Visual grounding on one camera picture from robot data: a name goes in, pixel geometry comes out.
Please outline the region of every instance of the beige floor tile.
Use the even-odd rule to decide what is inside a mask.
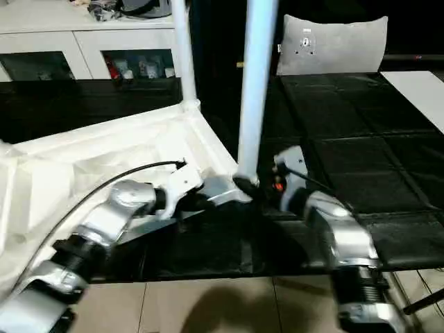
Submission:
[[[327,276],[275,277],[282,333],[342,332]]]
[[[444,287],[444,273],[435,270],[423,270],[420,271],[420,273],[432,291]],[[410,302],[415,302],[430,294],[416,271],[397,272],[396,275],[398,276]],[[439,302],[439,306],[444,311],[443,301]],[[437,333],[443,331],[444,318],[439,313],[436,306],[432,305],[431,307],[422,309],[416,312],[416,316],[422,325],[423,332]]]
[[[384,273],[384,277],[390,284],[390,289],[388,290],[388,295],[390,301],[398,308],[398,313],[402,317],[404,324],[407,326],[409,332],[412,333],[423,333],[421,322],[415,315],[405,316],[402,312],[405,306],[407,306],[406,295],[399,288],[399,279],[392,273]]]
[[[269,278],[156,282],[160,333],[278,333],[279,320]],[[147,297],[145,304],[152,300]],[[151,333],[143,310],[139,333]]]
[[[94,284],[77,305],[73,333],[137,333],[145,283]]]
[[[159,302],[157,301],[157,286],[159,283],[160,282],[149,282],[146,285],[139,333],[160,332]]]

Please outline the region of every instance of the black tiled surface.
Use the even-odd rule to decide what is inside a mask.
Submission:
[[[342,200],[359,213],[415,212],[427,206],[397,171],[329,175]]]
[[[299,92],[284,84],[291,100],[291,112],[300,121],[308,137],[335,138],[371,134],[351,103],[331,90]]]
[[[389,147],[379,137],[331,139],[315,142],[327,173],[387,171],[394,168]]]
[[[404,168],[412,171],[442,169],[444,165],[444,136],[398,135],[386,139]]]
[[[400,214],[361,219],[372,234],[385,267],[391,270],[436,268],[442,265],[442,215]]]
[[[111,80],[0,84],[0,139],[17,143],[181,100],[178,79],[116,84]]]
[[[202,113],[237,157],[241,82],[214,83]],[[177,80],[0,84],[0,136],[20,142],[177,103]],[[309,175],[349,201],[372,232],[384,268],[444,266],[444,139],[379,74],[273,78],[258,173],[302,146]],[[125,246],[109,281],[324,271],[307,226],[291,214],[228,204]]]
[[[444,82],[444,71],[434,71],[433,74]]]
[[[430,205],[444,210],[444,169],[429,169],[410,173],[427,197]]]

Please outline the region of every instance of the vertical white pole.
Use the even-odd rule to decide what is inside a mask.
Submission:
[[[194,81],[193,53],[191,50],[191,37],[187,21],[187,8],[185,0],[172,0],[174,30],[176,32],[176,44],[179,53],[180,70],[182,77],[182,95],[184,101],[195,101],[196,83]]]
[[[238,175],[256,179],[278,0],[248,0]]]

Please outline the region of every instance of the gray cushion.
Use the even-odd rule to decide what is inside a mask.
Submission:
[[[375,72],[386,48],[387,21],[319,24],[285,15],[277,75]]]

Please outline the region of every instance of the black cable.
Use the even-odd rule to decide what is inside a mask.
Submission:
[[[316,179],[310,178],[309,176],[304,175],[303,173],[290,169],[289,167],[285,167],[285,169],[289,172],[292,173],[293,175],[296,175],[298,177],[301,177],[302,179],[306,180],[307,182],[312,182],[313,184],[318,185],[319,187],[321,187],[322,189],[324,189],[325,191],[328,191],[329,194],[334,194],[333,189],[331,189],[330,187],[328,187],[327,185],[324,185],[323,183],[317,181]]]
[[[331,187],[328,187],[327,185],[324,185],[323,183],[317,181],[316,179],[310,178],[309,176],[304,175],[303,173],[290,169],[287,166],[284,166],[284,170],[292,173],[293,175],[296,175],[298,177],[301,177],[302,179],[306,180],[307,182],[312,182],[313,184],[318,185],[321,189],[323,189],[328,195],[333,196],[335,198],[337,198],[351,213],[352,215],[357,218],[357,214],[355,212],[355,209],[353,208],[353,206],[351,206],[351,204],[349,204],[346,200],[344,200],[344,198],[340,197]]]
[[[419,270],[416,270],[416,273],[419,275],[419,278],[421,279],[422,285],[424,285],[424,287],[428,290],[428,292],[430,293],[430,295],[433,294],[433,291],[430,289],[429,285],[427,284],[427,282],[425,281],[424,277],[421,275]],[[441,315],[441,318],[444,319],[444,312],[441,309],[441,307],[439,306],[438,303],[434,304],[435,306],[435,310],[438,313],[438,315]]]
[[[150,163],[150,164],[145,164],[142,166],[138,166],[137,168],[134,169],[130,169],[127,170],[125,172],[122,172],[120,174],[118,174],[117,176],[114,176],[108,180],[106,180],[105,182],[103,182],[102,184],[100,184],[98,187],[96,187],[95,189],[93,189],[90,193],[88,193],[85,197],[82,198],[82,200],[80,200],[78,203],[76,203],[57,223],[55,226],[53,226],[53,228],[51,229],[51,231],[48,233],[47,236],[45,236],[45,238],[43,239],[42,243],[40,243],[40,245],[38,246],[37,250],[34,252],[33,256],[29,259],[27,265],[25,266],[22,274],[20,274],[20,276],[17,278],[16,283],[14,284],[14,287],[12,288],[12,290],[16,289],[20,283],[22,283],[23,278],[26,276],[26,274],[28,274],[29,272],[29,268],[32,265],[32,263],[34,262],[35,258],[37,257],[37,254],[41,251],[41,249],[45,246],[46,242],[52,237],[52,235],[54,234],[54,232],[62,225],[62,223],[64,223],[66,221],[66,219],[68,219],[81,205],[83,205],[88,199],[90,199],[95,193],[97,193],[98,191],[102,190],[104,187],[107,187],[109,184],[111,184],[112,182],[125,177],[127,175],[130,175],[132,173],[138,172],[138,171],[142,171],[145,169],[149,169],[149,168],[154,168],[154,167],[160,167],[162,165],[170,165],[170,164],[175,164],[177,169],[183,167],[184,165],[186,165],[186,162],[180,162],[180,161],[165,161],[165,162],[156,162],[156,163]]]

